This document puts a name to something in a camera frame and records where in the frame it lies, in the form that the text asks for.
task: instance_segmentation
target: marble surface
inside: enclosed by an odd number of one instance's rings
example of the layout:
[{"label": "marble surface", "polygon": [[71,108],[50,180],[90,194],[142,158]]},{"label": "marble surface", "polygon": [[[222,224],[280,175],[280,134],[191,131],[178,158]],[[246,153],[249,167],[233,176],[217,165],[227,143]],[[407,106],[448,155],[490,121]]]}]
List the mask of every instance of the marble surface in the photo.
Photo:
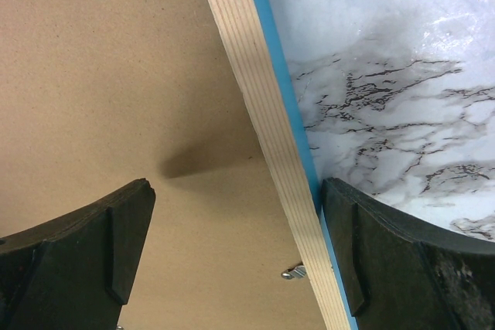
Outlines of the marble surface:
[{"label": "marble surface", "polygon": [[319,177],[495,239],[495,0],[270,0]]}]

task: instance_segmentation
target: wooden strip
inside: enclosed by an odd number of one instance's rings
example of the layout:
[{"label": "wooden strip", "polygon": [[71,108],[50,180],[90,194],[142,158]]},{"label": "wooden strip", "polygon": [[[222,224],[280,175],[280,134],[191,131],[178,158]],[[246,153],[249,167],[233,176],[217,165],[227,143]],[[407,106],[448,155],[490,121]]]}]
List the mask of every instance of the wooden strip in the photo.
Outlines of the wooden strip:
[{"label": "wooden strip", "polygon": [[253,0],[208,0],[328,329],[349,329]]}]

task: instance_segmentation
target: brown cardboard surface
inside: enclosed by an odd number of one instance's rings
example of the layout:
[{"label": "brown cardboard surface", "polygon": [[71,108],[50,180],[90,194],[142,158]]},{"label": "brown cardboard surface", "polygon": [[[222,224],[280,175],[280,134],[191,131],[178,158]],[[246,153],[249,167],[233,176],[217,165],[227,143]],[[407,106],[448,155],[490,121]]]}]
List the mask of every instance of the brown cardboard surface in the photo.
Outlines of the brown cardboard surface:
[{"label": "brown cardboard surface", "polygon": [[126,330],[323,329],[207,0],[0,0],[0,235],[146,177]]}]

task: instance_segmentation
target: blue edge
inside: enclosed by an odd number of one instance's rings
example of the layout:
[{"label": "blue edge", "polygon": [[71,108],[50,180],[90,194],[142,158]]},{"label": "blue edge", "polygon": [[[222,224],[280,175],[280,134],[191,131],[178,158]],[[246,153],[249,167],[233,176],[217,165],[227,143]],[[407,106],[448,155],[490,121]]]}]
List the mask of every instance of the blue edge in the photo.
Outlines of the blue edge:
[{"label": "blue edge", "polygon": [[306,172],[306,178],[308,179],[309,187],[311,189],[312,200],[315,203],[319,223],[322,227],[323,235],[325,236],[330,261],[332,262],[337,283],[339,285],[340,294],[342,295],[347,318],[349,319],[351,329],[357,330],[356,319],[350,315],[349,305],[347,304],[346,294],[343,289],[342,277],[340,276],[336,263],[335,252],[333,251],[332,241],[330,240],[330,235],[326,227],[325,216],[323,215],[323,208],[320,199],[320,184],[318,176],[316,175],[315,165],[312,161],[308,139],[306,137],[304,124],[302,123],[301,114],[299,113],[297,100],[295,99],[291,77],[288,73],[284,53],[282,52],[282,44],[280,43],[280,39],[278,37],[270,3],[268,0],[254,0],[254,3],[256,5],[256,9],[258,10],[261,27],[263,28],[263,33],[265,34],[265,40],[271,56],[271,63],[275,71],[275,76],[277,77],[278,85],[280,86],[280,92],[282,93],[282,99],[284,101],[288,119],[290,120],[292,126],[292,133],[294,134],[295,143],[297,144],[299,156],[301,157],[302,165]]}]

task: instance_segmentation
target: silver metal object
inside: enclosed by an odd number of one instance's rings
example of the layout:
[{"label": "silver metal object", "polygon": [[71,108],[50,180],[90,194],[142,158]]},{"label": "silver metal object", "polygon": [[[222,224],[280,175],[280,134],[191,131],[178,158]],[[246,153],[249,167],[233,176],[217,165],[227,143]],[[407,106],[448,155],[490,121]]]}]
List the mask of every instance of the silver metal object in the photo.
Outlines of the silver metal object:
[{"label": "silver metal object", "polygon": [[293,278],[303,278],[304,276],[306,276],[306,267],[304,267],[304,264],[300,263],[293,268],[284,270],[280,274],[280,276],[282,276],[282,278],[286,280],[291,280]]}]

